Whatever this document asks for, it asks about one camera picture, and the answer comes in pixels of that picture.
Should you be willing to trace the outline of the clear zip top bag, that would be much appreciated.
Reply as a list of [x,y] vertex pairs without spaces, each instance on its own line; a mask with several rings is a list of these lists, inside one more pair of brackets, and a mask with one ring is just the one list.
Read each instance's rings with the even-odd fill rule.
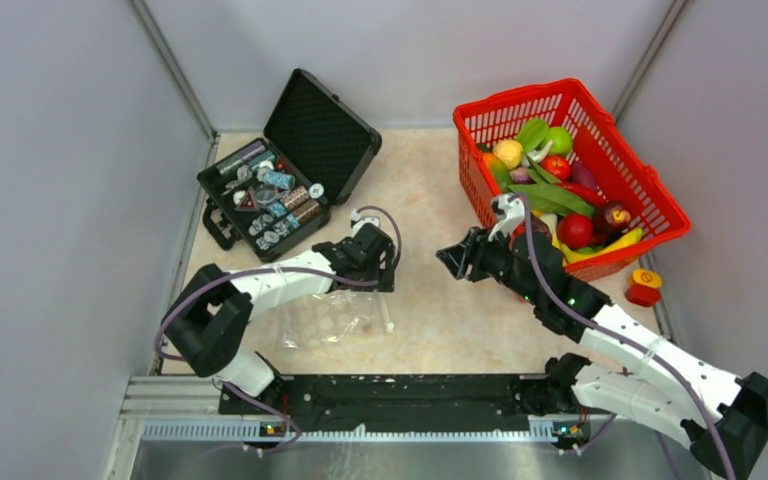
[[308,295],[291,301],[281,313],[281,345],[289,349],[319,349],[347,337],[395,330],[385,296],[375,292]]

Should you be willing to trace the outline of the yellow lemon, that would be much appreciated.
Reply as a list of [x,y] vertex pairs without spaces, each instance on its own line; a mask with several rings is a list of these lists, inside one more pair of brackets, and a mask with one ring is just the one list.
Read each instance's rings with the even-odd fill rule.
[[513,170],[521,166],[524,147],[514,139],[505,139],[497,142],[492,152],[508,170]]

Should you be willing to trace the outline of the red plastic basket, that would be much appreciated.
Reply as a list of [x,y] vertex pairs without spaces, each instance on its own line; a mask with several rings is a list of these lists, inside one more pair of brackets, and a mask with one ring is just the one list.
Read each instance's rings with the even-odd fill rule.
[[690,220],[656,170],[640,161],[613,117],[575,78],[513,88],[454,109],[459,180],[480,225],[494,223],[491,200],[500,190],[478,146],[513,137],[533,117],[571,133],[573,160],[591,170],[606,199],[625,204],[632,214],[632,227],[643,231],[637,244],[572,264],[569,273],[584,281],[615,274],[656,246],[690,230]]

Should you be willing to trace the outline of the green starfruit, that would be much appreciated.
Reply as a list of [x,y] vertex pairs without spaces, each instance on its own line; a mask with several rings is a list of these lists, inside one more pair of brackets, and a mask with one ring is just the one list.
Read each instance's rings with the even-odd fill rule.
[[515,136],[515,140],[525,152],[534,151],[546,138],[548,130],[549,125],[544,119],[533,117],[522,125]]

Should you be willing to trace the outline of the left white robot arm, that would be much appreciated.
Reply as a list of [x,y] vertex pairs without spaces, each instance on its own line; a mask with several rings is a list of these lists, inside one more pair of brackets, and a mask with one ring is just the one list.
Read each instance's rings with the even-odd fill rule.
[[229,383],[257,413],[279,404],[278,373],[243,347],[249,323],[266,311],[337,290],[391,292],[396,245],[374,224],[338,242],[322,242],[296,256],[250,270],[201,268],[161,322],[160,336],[201,378]]

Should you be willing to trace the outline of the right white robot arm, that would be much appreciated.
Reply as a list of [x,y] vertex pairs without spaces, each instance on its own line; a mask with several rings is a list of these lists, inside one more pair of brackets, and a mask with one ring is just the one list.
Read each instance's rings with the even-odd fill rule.
[[673,439],[724,479],[751,475],[768,442],[765,375],[717,368],[654,333],[567,273],[560,250],[540,233],[510,241],[472,228],[436,257],[458,280],[497,281],[530,302],[545,328],[628,369],[622,376],[567,357],[571,373],[546,385],[554,409],[582,405],[616,413]]

